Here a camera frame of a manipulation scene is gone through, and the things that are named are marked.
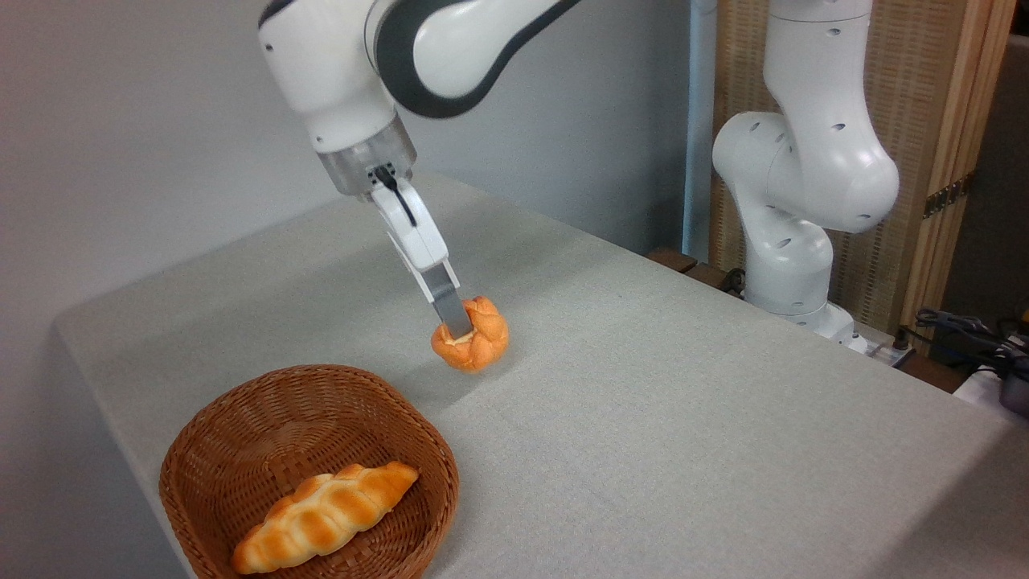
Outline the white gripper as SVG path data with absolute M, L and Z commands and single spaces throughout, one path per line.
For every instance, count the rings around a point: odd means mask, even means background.
M 449 250 L 425 202 L 407 179 L 397 179 L 396 190 L 377 186 L 370 198 L 385 220 L 388 236 L 400 253 L 430 305 L 452 339 L 473 332 L 473 323 L 458 289 L 460 282 L 449 264 Z

